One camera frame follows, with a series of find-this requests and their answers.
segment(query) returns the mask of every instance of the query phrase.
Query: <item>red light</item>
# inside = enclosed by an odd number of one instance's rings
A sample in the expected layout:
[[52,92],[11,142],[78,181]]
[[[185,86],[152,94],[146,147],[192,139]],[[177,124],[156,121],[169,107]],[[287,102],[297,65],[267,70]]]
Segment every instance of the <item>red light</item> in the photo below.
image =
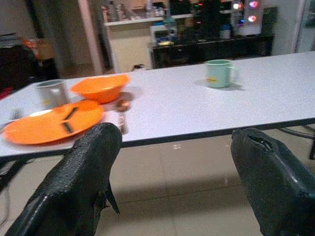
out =
[[250,2],[250,6],[251,6],[252,8],[256,8],[256,7],[258,7],[258,2],[257,2],[257,1],[251,1],[251,2]]
[[256,21],[256,17],[255,16],[250,16],[250,17],[248,17],[248,20],[250,22],[255,22]]

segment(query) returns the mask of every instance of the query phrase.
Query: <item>electronic device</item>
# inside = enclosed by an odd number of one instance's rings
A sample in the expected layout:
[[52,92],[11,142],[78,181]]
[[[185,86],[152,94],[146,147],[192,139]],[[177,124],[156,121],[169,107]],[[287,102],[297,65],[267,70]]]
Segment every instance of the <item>electronic device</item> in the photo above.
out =
[[193,5],[194,32],[198,40],[219,38],[220,5],[220,0],[201,0]]
[[166,25],[150,26],[151,42],[161,43],[164,41],[174,41],[177,38],[176,26],[171,26],[170,29]]
[[262,28],[262,0],[233,0],[232,25],[235,35],[260,34]]

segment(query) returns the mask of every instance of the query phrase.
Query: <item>spoon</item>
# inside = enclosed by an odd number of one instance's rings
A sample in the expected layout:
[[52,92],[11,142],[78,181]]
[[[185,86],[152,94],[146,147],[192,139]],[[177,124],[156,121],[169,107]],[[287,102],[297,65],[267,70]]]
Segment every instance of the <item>spoon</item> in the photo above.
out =
[[119,129],[122,134],[128,133],[125,121],[125,111],[130,108],[130,103],[127,100],[121,99],[116,104],[116,111],[120,113],[119,115]]

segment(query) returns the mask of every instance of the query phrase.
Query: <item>appliance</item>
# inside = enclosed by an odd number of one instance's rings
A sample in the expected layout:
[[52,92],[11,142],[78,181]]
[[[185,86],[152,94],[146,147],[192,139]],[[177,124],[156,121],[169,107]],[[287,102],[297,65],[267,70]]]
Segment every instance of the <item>appliance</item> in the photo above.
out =
[[222,18],[220,0],[201,0],[193,5],[194,31],[198,40],[219,38]]
[[174,41],[177,38],[176,26],[171,26],[170,29],[166,25],[150,26],[151,42],[161,43],[164,41]]
[[169,0],[171,15],[190,14],[189,0]]
[[262,15],[262,0],[234,0],[232,2],[234,34],[241,36],[260,34]]

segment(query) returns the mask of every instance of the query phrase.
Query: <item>black cabinet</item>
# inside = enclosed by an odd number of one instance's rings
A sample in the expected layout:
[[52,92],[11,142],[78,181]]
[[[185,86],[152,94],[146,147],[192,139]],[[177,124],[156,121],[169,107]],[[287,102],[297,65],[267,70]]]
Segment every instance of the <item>black cabinet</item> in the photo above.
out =
[[273,35],[254,35],[206,42],[150,44],[153,68],[203,63],[211,59],[270,56]]

